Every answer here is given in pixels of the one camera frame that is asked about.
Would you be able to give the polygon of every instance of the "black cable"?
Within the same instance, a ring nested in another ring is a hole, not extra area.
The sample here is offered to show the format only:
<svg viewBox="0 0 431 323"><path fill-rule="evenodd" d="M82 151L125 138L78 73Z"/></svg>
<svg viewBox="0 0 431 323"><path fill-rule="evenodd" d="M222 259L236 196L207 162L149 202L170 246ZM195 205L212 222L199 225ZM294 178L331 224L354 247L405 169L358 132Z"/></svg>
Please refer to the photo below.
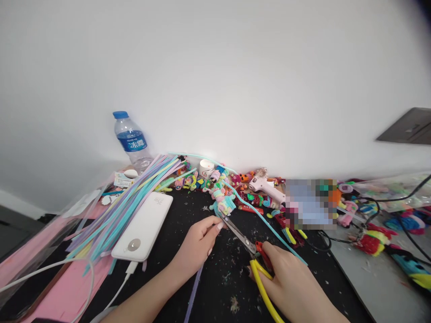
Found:
<svg viewBox="0 0 431 323"><path fill-rule="evenodd" d="M427 265L427 266L431 267L431 264L430 264L429 262L426 262L425 260L422 260L421 258L417 258L417 257L415 257L415 256L413 256L413 255L412 255L412 257L413 257L413 259L414 259L414 260L416 260L417 262L421 262L421 263L423 263L423 264L425 264L425 265Z"/></svg>
<svg viewBox="0 0 431 323"><path fill-rule="evenodd" d="M415 195L417 193L417 191L419 191L422 188L422 186L424 186L430 179L431 179L431 174L428 175L423 181L421 181L419 183L419 185L416 186L416 188L409 195L407 195L406 197L400 197L400 198L397 198L397 199L390 199L390 200L374 200L374 201L375 202L395 202L395 201L402 201L402 200L408 199L409 197Z"/></svg>
<svg viewBox="0 0 431 323"><path fill-rule="evenodd" d="M381 209L380 209L380 204L379 204L379 202L395 202L395 201L402 201L402 200L405 200L405 199L408 199L409 197L411 197L411 196L413 196L414 194L416 194L421 188L422 188L422 186L424 186L429 180L431 179L431 174L430 175L428 175L423 181L421 181L420 183L419 183L419 185L418 186L416 186L416 188L409 194L409 195L407 195L407 196L405 196L405 197L400 197L400 198L396 198L396 199L388 199L388 200L375 200L374 198L372 198L372 197L362 197L362 196L360 196L360 197L358 197L358 199L361 199L361 200L367 200L367 201L371 201L371 202L374 202L374 203L376 203L376 206L377 206L377 212L375 213L375 214L373 214L373 215L371 215L366 221L365 221L365 223L363 223L362 224L362 228L360 228L359 226L357 226L356 224L354 224L353 222L351 222L351 224L354 226L354 227L356 227L356 228L358 228L358 229L360 229L360 230L364 230L366 227L367 227L367 224L368 223L370 223L376 216L378 216L379 214L380 214L380 211L381 211ZM400 225L401 225L401 227L403 228L403 230L404 230L404 232L405 232L405 234L407 235L407 237L410 239L410 241L415 245L415 247L429 260L429 261L431 261L431 257L429 257L426 253L425 253L425 251L423 251L422 250L422 248L421 247L419 247L419 245L413 240L413 238L411 237L411 235L409 234L409 232L406 230L406 228L404 227L404 224L402 223L402 221L401 221L401 219L400 219L400 216L399 216L399 214L396 214L396 217L397 217L397 219L398 219L398 222L400 223ZM337 242L342 242L342 243L349 243L349 244L351 244L351 243L353 243L353 242L356 242L357 240L358 240L358 238L359 238L359 235L358 235L358 237L356 238L356 241L348 241L348 240L340 240L340 239L336 239L336 238L331 238L331 237L329 237L327 234L326 234L326 232L324 232L323 230L320 230L328 239L329 239L329 244L328 244L328 250L325 250L325 251L329 251L329 249L331 248L331 246L332 246L332 244L331 244L331 240L333 240L333 241L337 241ZM313 249L316 249L316 250L319 250L319 251L322 251L322 249L319 249L319 248L317 248L317 247L315 247L315 246L313 246L311 243L309 243L308 241L307 241L307 239L305 239L305 241L307 242L307 244L310 246L310 247L312 247ZM429 266L431 266L431 264L429 264L429 263L427 263L427 262L425 262L425 261L423 261L423 260L421 260L421 259L419 259L419 258L417 258L416 259L417 261L420 261L420 262L423 262L423 263L425 263L425 264L427 264L427 265L429 265Z"/></svg>
<svg viewBox="0 0 431 323"><path fill-rule="evenodd" d="M326 244L325 239L322 237L323 242L326 244L326 248L319 248L316 247L315 245L311 244L310 241L308 241L310 238L308 239L304 239L305 243L308 244L311 248L317 250L317 251L322 251L322 252L328 252L331 250L332 247L332 242L331 242L331 238L326 234L325 231L323 230L317 230L317 232L321 235L321 236L326 236L328 238L328 244Z"/></svg>
<svg viewBox="0 0 431 323"><path fill-rule="evenodd" d="M414 246L425 256L425 258L427 258L429 261L431 261L431 257L427 255L427 253L425 251L422 250L421 247L419 247L419 245L416 243L416 241L413 240L412 236L410 235L410 233L407 231L407 229L405 228L403 222L401 221L401 217L398 213L396 213L396 218L398 219L398 222L400 223L401 227L403 228L405 234L407 235L407 238L410 239L410 241L414 244Z"/></svg>

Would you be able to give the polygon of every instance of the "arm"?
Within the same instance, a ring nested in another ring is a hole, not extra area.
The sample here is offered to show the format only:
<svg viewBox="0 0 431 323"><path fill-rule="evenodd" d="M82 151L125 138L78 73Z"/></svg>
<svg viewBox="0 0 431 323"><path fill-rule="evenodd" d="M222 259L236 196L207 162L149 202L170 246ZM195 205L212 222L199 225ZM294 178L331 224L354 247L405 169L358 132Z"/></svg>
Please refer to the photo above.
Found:
<svg viewBox="0 0 431 323"><path fill-rule="evenodd" d="M208 258L222 227L222 220L215 216L192 225L171 263L112 311L102 323L153 322L168 299Z"/></svg>

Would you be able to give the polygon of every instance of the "bottle label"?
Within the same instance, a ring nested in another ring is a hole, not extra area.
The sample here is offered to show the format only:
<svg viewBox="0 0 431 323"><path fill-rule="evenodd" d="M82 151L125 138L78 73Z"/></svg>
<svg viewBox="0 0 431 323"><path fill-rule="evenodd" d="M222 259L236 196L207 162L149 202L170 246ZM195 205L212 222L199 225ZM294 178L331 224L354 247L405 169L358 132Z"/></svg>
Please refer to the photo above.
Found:
<svg viewBox="0 0 431 323"><path fill-rule="evenodd" d="M147 148L147 142L145 141L143 134L134 138L118 138L118 140L123 145L124 151L128 153L140 151Z"/></svg>

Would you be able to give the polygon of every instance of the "wall light switch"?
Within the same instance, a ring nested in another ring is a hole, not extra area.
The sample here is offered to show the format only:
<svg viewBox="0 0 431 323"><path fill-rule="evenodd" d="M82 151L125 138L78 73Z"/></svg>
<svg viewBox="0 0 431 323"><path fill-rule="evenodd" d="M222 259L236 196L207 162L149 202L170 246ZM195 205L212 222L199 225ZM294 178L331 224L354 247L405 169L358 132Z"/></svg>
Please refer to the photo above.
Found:
<svg viewBox="0 0 431 323"><path fill-rule="evenodd" d="M431 144L431 109L411 108L377 140L408 144Z"/></svg>

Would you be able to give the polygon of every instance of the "desk surface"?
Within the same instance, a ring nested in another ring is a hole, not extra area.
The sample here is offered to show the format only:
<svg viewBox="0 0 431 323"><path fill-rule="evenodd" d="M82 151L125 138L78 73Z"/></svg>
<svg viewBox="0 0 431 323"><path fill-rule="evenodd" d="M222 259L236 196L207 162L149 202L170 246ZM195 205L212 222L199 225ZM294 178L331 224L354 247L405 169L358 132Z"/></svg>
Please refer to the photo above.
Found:
<svg viewBox="0 0 431 323"><path fill-rule="evenodd" d="M379 217L373 220L373 223L383 226L385 219ZM355 235L357 230L339 228L336 231L327 231L329 236L343 240L347 238L348 232ZM427 254L431 254L431 232L427 230L426 233L412 237ZM426 261L404 232L394 236L392 242ZM332 244L331 250L377 323L430 321L430 301L412 287L407 275L390 256L382 253L378 257L372 257L352 246L336 242Z"/></svg>
<svg viewBox="0 0 431 323"><path fill-rule="evenodd" d="M139 265L135 273L127 281L114 305L118 305L169 264L178 251L190 226L211 214L202 208L213 203L209 194L190 192L187 190L169 193L174 197L160 234L150 254L147 270L142 272ZM255 214L235 210L232 215L235 225L250 240L268 240L283 248L281 242L274 237ZM278 224L270 220L274 228ZM316 243L320 238L308 231L308 236ZM343 313L351 323L372 322L365 307L356 296L353 288L340 270L331 253L316 253L305 245L296 250L308 262L319 284L322 286L335 307ZM272 322L256 284L243 271L250 260L247 251L238 240L227 230L222 230L211 256L205 262L199 283L190 322ZM99 314L124 280L126 261L118 261L111 276L108 276L90 306L85 311L81 322L87 323ZM155 322L183 322L194 277L166 303ZM238 300L239 311L230 310L231 298Z"/></svg>

